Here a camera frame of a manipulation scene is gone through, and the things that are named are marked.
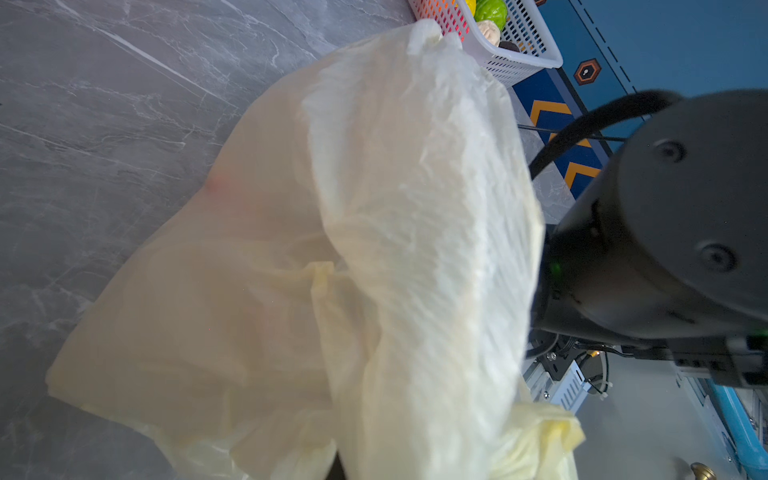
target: toy vegetable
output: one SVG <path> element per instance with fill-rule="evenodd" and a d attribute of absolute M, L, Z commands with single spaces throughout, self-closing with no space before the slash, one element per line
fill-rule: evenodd
<path fill-rule="evenodd" d="M 502 31 L 498 29 L 493 20 L 483 20 L 478 22 L 478 28 L 480 33 L 490 41 L 493 46 L 498 47 L 498 43 L 502 40 Z"/>
<path fill-rule="evenodd" d="M 507 4 L 504 0 L 480 0 L 475 10 L 475 21 L 493 21 L 499 30 L 504 30 L 507 23 Z"/>

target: wire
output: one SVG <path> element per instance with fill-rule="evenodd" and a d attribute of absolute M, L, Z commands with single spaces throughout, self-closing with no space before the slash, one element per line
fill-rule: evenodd
<path fill-rule="evenodd" d="M 608 391 L 608 386 L 610 385 L 610 380 L 608 380 L 608 373 L 611 371 L 611 368 L 608 366 L 608 355 L 601 355 L 603 357 L 603 361 L 605 362 L 605 391 Z"/>
<path fill-rule="evenodd" d="M 617 98 L 581 115 L 547 143 L 528 166 L 531 179 L 536 178 L 550 163 L 588 135 L 595 134 L 620 121 L 655 114 L 681 101 L 683 97 L 672 91 L 648 90 Z"/>
<path fill-rule="evenodd" d="M 533 130 L 533 131 L 543 131 L 549 134 L 559 134 L 560 132 L 557 130 L 552 130 L 551 128 L 541 128 L 541 127 L 532 127 L 530 125 L 523 125 L 518 124 L 518 128 L 522 128 L 523 130 Z M 606 140 L 606 141 L 627 141 L 624 137 L 603 137 L 603 136 L 589 136 L 584 137 L 588 138 L 590 140 Z"/>
<path fill-rule="evenodd" d="M 590 358 L 592 357 L 589 355 L 589 353 L 581 352 L 578 355 L 576 355 L 576 358 L 574 359 L 574 361 L 576 362 L 576 365 L 578 365 L 579 368 L 581 368 Z"/>
<path fill-rule="evenodd" d="M 552 351 L 557 353 L 558 355 L 560 355 L 561 353 L 567 352 L 568 350 L 572 349 L 574 347 L 574 345 L 576 344 L 576 337 L 569 336 L 569 337 L 566 337 L 566 338 L 567 338 L 567 340 L 565 340 L 565 344 L 563 346 L 558 347 L 556 349 L 553 349 Z"/>
<path fill-rule="evenodd" d="M 552 333 L 552 341 L 548 343 L 542 343 L 539 346 L 535 346 L 534 348 L 528 350 L 525 352 L 525 358 L 526 359 L 533 359 L 537 356 L 544 355 L 545 353 L 552 350 L 552 348 L 557 345 L 558 340 L 560 339 L 560 336 L 557 333 Z"/>
<path fill-rule="evenodd" d="M 619 352 L 616 349 L 612 349 L 610 346 L 605 346 L 605 345 L 588 345 L 588 344 L 584 344 L 584 343 L 577 343 L 574 346 L 576 348 L 578 348 L 578 349 L 597 350 L 599 352 L 613 353 L 615 355 L 623 356 L 625 359 L 632 359 L 632 358 L 634 358 L 634 355 L 632 355 L 631 353 Z"/>
<path fill-rule="evenodd" d="M 587 380 L 587 383 L 589 383 L 590 385 L 592 385 L 592 388 L 593 388 L 593 389 L 595 389 L 595 390 L 597 390 L 597 392 L 598 392 L 599 394 L 601 394 L 601 395 L 602 395 L 603 393 L 606 393 L 606 392 L 608 391 L 608 384 L 607 384 L 607 383 L 604 383 L 604 385 L 605 385 L 605 390 L 601 390 L 601 389 L 599 389 L 597 385 L 595 385 L 594 383 L 592 383 L 592 380 L 591 380 L 591 379 Z"/>

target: plastic basket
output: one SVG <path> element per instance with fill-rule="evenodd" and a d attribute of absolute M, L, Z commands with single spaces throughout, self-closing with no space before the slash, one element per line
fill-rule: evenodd
<path fill-rule="evenodd" d="M 525 80 L 542 68 L 560 68 L 563 57 L 541 17 L 535 0 L 505 0 L 507 25 L 502 41 L 515 43 L 520 52 L 495 47 L 480 33 L 464 0 L 408 0 L 417 19 L 434 18 L 442 34 L 458 33 L 464 51 L 488 69 L 505 87 Z"/>

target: hexagon logo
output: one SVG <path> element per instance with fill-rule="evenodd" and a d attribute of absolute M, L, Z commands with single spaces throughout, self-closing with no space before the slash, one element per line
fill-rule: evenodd
<path fill-rule="evenodd" d="M 576 83 L 586 85 L 594 82 L 602 69 L 596 58 L 581 62 L 574 73 Z"/>

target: gray marble surface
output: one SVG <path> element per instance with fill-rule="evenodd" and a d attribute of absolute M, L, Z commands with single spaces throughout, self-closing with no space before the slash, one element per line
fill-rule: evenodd
<path fill-rule="evenodd" d="M 406 0 L 0 0 L 0 478 L 177 477 L 142 435 L 47 397 L 45 371 L 256 97 L 412 21 Z M 550 221 L 572 202 L 557 172 L 537 189 Z"/>

